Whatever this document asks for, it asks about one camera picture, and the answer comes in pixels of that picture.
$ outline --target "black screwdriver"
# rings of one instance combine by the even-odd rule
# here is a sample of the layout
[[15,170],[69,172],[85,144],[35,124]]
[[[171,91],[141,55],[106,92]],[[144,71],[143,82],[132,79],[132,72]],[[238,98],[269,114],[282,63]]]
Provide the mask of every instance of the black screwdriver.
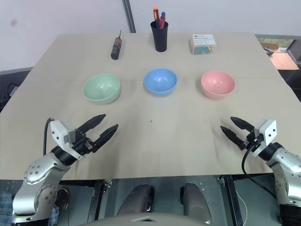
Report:
[[119,36],[117,38],[115,38],[113,49],[112,49],[112,52],[111,52],[111,57],[112,57],[113,60],[117,60],[118,57],[119,57],[121,43],[122,43],[121,38],[120,38],[120,34],[121,34],[121,30],[120,30]]

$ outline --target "blue bowl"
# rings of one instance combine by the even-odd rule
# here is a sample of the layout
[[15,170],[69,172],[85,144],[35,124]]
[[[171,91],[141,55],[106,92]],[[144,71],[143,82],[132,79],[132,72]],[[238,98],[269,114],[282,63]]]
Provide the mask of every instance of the blue bowl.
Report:
[[167,96],[177,86],[177,76],[166,68],[157,68],[146,74],[144,85],[156,96]]

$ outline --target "clear plastic box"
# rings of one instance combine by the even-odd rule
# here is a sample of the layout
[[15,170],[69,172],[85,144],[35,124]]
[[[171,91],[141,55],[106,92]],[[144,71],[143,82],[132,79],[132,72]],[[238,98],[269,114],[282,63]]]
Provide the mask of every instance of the clear plastic box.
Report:
[[191,49],[192,54],[208,54],[216,47],[216,43],[212,34],[194,34],[192,35]]

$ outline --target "beige tabletop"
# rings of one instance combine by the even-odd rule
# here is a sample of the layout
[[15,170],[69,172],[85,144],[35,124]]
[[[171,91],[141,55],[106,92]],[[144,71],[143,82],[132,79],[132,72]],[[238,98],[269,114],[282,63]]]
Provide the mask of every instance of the beige tabletop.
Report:
[[[76,128],[107,114],[87,133],[93,140],[119,124],[107,144],[73,164],[63,179],[241,174],[243,153],[219,128],[222,124],[244,138],[247,133],[234,126],[231,116],[252,124],[276,119],[275,141],[301,155],[301,105],[252,34],[215,34],[218,49],[205,56],[190,55],[188,34],[169,34],[166,53],[157,53],[149,36],[124,35],[117,61],[110,59],[113,35],[59,37],[0,114],[0,179],[22,179],[26,167],[42,156],[48,117]],[[243,51],[243,43],[251,51]],[[143,87],[144,75],[156,67],[178,76],[176,89],[167,97],[153,96]],[[200,76],[213,69],[235,78],[236,89],[225,99],[209,99],[199,90]],[[96,105],[83,97],[84,82],[98,73],[120,78],[122,91],[115,102]],[[55,146],[50,133],[47,146],[48,151]],[[270,172],[264,161],[252,156],[246,170]]]

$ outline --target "black cup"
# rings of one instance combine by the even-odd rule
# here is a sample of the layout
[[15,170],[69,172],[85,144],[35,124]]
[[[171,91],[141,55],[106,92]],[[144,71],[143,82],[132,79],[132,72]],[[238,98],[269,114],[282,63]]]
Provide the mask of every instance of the black cup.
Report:
[[150,26],[152,29],[152,34],[154,36],[156,51],[166,51],[168,22],[165,22],[163,29],[157,29],[156,21],[151,22]]

